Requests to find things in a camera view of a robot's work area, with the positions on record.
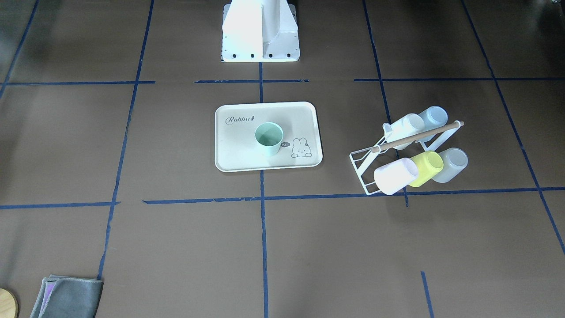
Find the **white cup rack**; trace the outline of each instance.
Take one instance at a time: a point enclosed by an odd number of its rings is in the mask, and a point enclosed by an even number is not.
[[[351,160],[353,169],[355,169],[355,173],[357,174],[357,177],[359,178],[359,181],[361,182],[361,185],[365,190],[365,194],[372,195],[381,192],[381,190],[370,191],[369,190],[370,186],[374,185],[376,187],[375,181],[373,180],[373,182],[366,183],[365,181],[363,181],[362,178],[362,175],[365,173],[365,171],[367,171],[369,166],[373,163],[373,161],[377,158],[378,155],[385,153],[388,149],[392,147],[396,147],[406,143],[412,143],[413,141],[418,142],[422,146],[424,151],[435,151],[464,124],[465,123],[462,121],[455,121],[451,124],[447,124],[439,128],[424,131],[419,134],[408,136],[395,141],[387,142],[386,139],[392,134],[392,128],[390,127],[389,123],[384,123],[383,124],[384,136],[374,146],[357,150],[349,154],[349,159]],[[420,140],[439,133],[441,133],[441,135],[429,146],[427,146],[425,142]],[[354,159],[355,155],[359,155],[361,153],[363,153],[361,158]]]

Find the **yellow cup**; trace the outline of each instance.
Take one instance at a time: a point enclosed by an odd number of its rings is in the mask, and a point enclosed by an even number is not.
[[[444,161],[435,151],[426,151],[410,159],[418,167],[418,178],[409,184],[411,187],[417,188],[421,186],[444,168]]]

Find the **wooden handle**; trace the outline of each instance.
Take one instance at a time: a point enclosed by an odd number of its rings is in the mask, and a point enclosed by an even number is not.
[[[372,147],[371,151],[372,152],[385,151],[385,150],[390,149],[392,147],[400,146],[400,145],[406,144],[406,143],[411,143],[412,141],[419,140],[419,139],[422,139],[422,138],[428,137],[428,136],[433,136],[435,134],[439,134],[440,132],[448,131],[450,129],[459,128],[463,125],[465,125],[465,122],[455,121],[451,124],[447,124],[445,126],[438,127],[438,128],[432,129],[432,130],[424,131],[424,132],[421,132],[421,133],[416,134],[414,136],[408,136],[408,137],[405,137],[405,138],[402,138],[402,139],[391,141],[390,143],[384,143],[380,146]]]

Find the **white mounting plate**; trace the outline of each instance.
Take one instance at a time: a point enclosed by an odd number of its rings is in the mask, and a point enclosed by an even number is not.
[[[255,129],[265,122],[284,131],[282,146],[272,157],[262,155],[255,140]],[[215,163],[223,172],[314,167],[323,158],[316,109],[305,101],[221,106],[215,135]]]
[[[292,12],[292,17],[294,21],[297,22],[296,18],[296,7],[295,5],[288,5],[290,8],[290,12]],[[224,6],[224,17],[228,15],[230,4]],[[231,51],[230,48],[234,47],[231,44],[231,40],[229,38],[225,38],[222,36],[221,41],[221,61],[225,62],[225,60],[235,60],[229,52]],[[300,57],[300,46],[298,43],[298,36],[295,33],[280,33],[278,38],[269,43],[266,47],[266,54],[265,56],[255,56],[255,57],[243,57],[237,56],[238,62],[296,62]]]

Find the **white tray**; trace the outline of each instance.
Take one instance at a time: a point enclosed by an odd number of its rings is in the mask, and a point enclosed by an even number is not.
[[[255,129],[279,124],[284,132],[279,152],[258,152]],[[216,167],[223,172],[314,167],[320,164],[320,131],[309,102],[224,105],[216,110]]]

